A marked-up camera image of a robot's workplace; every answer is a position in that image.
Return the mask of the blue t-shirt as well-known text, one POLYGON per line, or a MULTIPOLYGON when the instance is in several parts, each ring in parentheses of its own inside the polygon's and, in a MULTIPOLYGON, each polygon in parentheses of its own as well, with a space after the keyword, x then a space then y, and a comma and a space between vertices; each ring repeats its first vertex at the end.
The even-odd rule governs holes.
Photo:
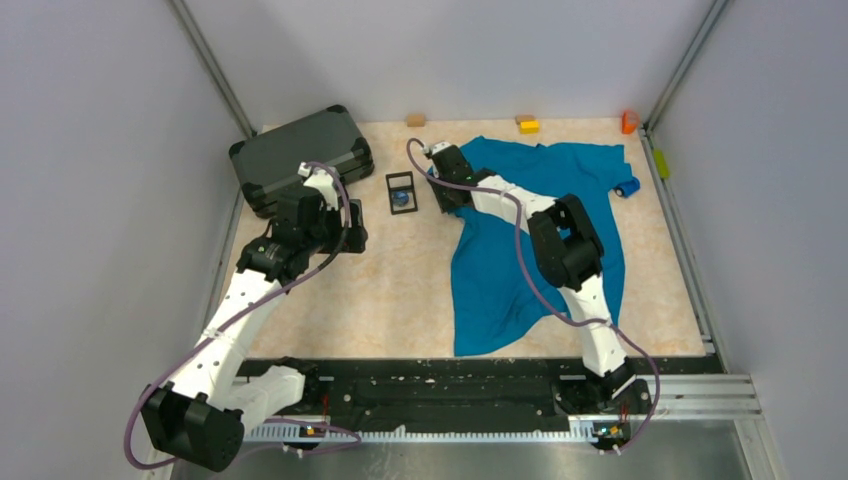
MULTIPOLYGON (((535 146, 478 136, 460 148, 474 170, 490 169, 526 190, 561 198, 574 194, 585 207, 604 249, 605 298, 619 318, 625 286, 625 259, 609 195, 634 176, 621 145, 554 143, 535 146)), ((498 218, 463 207, 463 230, 451 261, 454 353, 492 353, 522 338, 548 315, 532 293, 533 282, 560 312, 565 302, 537 270, 529 237, 521 239, 528 270, 521 271, 514 229, 498 218)))

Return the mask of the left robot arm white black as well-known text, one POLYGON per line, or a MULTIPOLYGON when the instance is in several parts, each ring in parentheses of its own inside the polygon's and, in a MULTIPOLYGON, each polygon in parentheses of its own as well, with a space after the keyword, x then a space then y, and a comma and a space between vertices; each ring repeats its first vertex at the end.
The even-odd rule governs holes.
POLYGON ((334 200, 308 187, 280 205, 266 230, 242 249, 216 313, 187 358, 148 386, 137 406, 153 447, 212 472, 227 469, 248 433, 291 407, 308 413, 320 386, 306 368, 271 366, 256 379, 235 380, 270 314, 290 290, 326 263, 361 253, 368 238, 357 199, 334 200))

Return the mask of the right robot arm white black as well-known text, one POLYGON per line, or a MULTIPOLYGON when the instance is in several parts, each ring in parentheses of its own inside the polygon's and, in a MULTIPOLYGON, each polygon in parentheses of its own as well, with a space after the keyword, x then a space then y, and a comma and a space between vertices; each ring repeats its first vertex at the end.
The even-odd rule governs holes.
POLYGON ((488 169, 475 171, 448 142, 422 145, 421 152, 432 163, 426 177, 442 210, 468 207, 511 224, 516 242, 529 237, 537 270, 567 310, 558 311, 546 298, 542 305, 579 332, 586 373, 581 385, 563 394, 567 406, 651 410, 648 385, 627 354, 635 344, 613 322, 604 293, 603 246, 581 201, 526 190, 488 169))

